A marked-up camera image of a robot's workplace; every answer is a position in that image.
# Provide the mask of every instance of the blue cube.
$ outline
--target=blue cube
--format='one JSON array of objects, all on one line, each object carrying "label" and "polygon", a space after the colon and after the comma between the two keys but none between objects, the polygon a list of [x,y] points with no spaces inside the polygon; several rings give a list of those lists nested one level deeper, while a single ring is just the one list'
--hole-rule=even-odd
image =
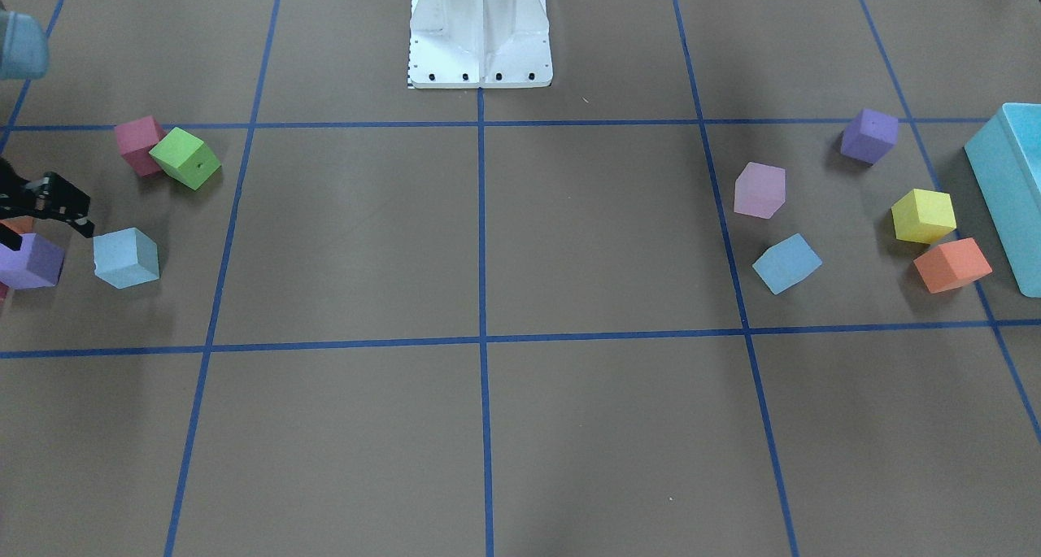
[{"label": "blue cube", "polygon": [[795,234],[766,249],[752,268],[759,273],[770,293],[778,295],[809,277],[821,264],[820,257],[806,243],[803,234]]},{"label": "blue cube", "polygon": [[94,274],[115,287],[159,278],[159,250],[137,228],[94,237]]}]

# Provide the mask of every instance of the gray floor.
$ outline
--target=gray floor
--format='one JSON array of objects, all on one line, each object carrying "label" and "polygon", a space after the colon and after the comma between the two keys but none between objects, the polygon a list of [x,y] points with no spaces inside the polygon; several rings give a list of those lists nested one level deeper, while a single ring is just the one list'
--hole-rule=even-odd
[{"label": "gray floor", "polygon": [[[4,157],[162,278],[39,224],[0,555],[1041,554],[1041,301],[962,150],[1041,102],[1037,0],[548,0],[554,85],[481,94],[406,90],[408,0],[4,3],[53,20]],[[870,169],[862,107],[903,121]],[[224,168],[138,181],[147,115]],[[747,161],[788,169],[770,221]],[[931,296],[887,210],[937,183],[994,274]],[[824,264],[770,295],[795,232]]]}]

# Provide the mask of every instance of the lavender cube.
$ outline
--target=lavender cube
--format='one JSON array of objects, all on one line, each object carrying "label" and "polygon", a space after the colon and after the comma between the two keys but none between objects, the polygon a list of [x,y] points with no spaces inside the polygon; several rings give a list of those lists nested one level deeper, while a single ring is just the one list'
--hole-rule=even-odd
[{"label": "lavender cube", "polygon": [[40,234],[23,234],[22,250],[0,246],[0,282],[15,287],[58,284],[65,251]]},{"label": "lavender cube", "polygon": [[877,163],[896,146],[899,121],[895,117],[863,108],[842,132],[839,152],[849,158]]},{"label": "lavender cube", "polygon": [[751,161],[734,186],[734,211],[769,220],[784,205],[785,171]]}]

